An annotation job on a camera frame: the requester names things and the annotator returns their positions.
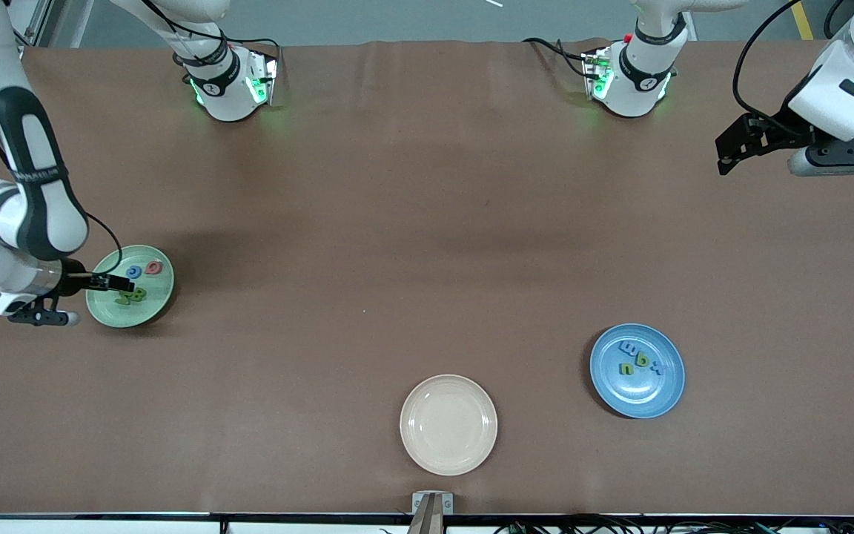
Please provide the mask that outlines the light green plate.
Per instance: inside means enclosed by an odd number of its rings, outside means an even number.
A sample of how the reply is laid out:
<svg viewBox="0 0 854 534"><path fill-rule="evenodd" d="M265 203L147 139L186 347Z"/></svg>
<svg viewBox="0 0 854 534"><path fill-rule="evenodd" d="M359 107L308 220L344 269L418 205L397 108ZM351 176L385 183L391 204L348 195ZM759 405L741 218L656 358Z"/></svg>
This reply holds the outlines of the light green plate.
<svg viewBox="0 0 854 534"><path fill-rule="evenodd" d="M145 265L152 260L163 263L164 270L156 276L145 274ZM98 265L98 271L109 271L115 276L125 277L131 265L142 268L142 276L132 280L133 288L144 288L145 300L133 302L128 306L116 304L118 291L88 291L85 303L95 321L115 329L126 329L146 324L161 314L170 302L175 291L175 268L162 251L149 245L129 245L122 248L122 258L112 253Z"/></svg>

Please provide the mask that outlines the blue plate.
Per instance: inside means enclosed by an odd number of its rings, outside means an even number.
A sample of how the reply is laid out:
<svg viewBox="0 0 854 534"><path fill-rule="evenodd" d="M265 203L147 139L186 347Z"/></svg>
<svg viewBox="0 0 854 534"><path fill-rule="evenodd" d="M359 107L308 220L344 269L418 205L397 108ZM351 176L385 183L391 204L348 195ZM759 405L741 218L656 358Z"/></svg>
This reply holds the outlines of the blue plate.
<svg viewBox="0 0 854 534"><path fill-rule="evenodd" d="M638 345L651 361L664 362L658 376L649 367L636 366L636 356L624 354L620 342ZM621 375L620 363L634 366L633 375ZM593 343L589 354L589 378L599 398L619 415L650 419L666 415L678 405L685 391L686 370L677 345L663 332L641 323L608 328Z"/></svg>

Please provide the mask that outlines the brown table cover sheet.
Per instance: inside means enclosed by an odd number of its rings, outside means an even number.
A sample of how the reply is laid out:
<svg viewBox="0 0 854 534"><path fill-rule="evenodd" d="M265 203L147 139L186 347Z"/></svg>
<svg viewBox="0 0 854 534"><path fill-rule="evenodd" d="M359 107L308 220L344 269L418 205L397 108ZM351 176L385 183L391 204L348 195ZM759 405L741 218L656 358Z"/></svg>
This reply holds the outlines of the brown table cover sheet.
<svg viewBox="0 0 854 534"><path fill-rule="evenodd" d="M291 47L237 124L166 50L28 50L76 195L178 284L132 330L0 317L0 512L854 515L854 177L719 175L739 50L619 119L528 44ZM591 385L623 323L681 353L666 415ZM455 477L400 439L444 373L499 418Z"/></svg>

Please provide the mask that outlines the beige plate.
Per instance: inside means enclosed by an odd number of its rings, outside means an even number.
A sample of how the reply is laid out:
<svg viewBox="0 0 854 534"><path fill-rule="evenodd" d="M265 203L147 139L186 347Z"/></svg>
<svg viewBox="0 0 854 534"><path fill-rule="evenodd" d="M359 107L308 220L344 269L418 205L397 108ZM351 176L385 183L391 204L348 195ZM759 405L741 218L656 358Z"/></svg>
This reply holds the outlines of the beige plate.
<svg viewBox="0 0 854 534"><path fill-rule="evenodd" d="M455 477L475 471L489 458L499 418L481 385L444 373L411 389L401 406L399 429L414 463L431 474Z"/></svg>

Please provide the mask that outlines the metal base bracket with LEDs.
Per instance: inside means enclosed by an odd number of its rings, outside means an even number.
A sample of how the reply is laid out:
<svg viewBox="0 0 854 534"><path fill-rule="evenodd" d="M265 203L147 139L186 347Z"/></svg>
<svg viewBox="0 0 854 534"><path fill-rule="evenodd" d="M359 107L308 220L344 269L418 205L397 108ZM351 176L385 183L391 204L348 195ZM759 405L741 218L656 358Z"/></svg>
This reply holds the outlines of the metal base bracket with LEDs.
<svg viewBox="0 0 854 534"><path fill-rule="evenodd" d="M255 105L269 105L274 95L279 60L257 50L248 50L246 79Z"/></svg>
<svg viewBox="0 0 854 534"><path fill-rule="evenodd" d="M611 47L583 52L580 63L583 68L584 88L591 100L603 101L608 93L615 72L611 65Z"/></svg>

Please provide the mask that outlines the aluminium frame profile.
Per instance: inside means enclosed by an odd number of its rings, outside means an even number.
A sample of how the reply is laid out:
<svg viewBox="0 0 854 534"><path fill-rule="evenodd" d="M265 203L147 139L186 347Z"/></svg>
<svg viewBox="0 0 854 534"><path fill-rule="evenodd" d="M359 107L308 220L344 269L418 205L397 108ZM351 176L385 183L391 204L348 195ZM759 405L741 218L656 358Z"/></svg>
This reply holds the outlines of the aluminium frame profile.
<svg viewBox="0 0 854 534"><path fill-rule="evenodd" d="M58 33L68 0L7 0L11 27L19 44L49 47Z"/></svg>

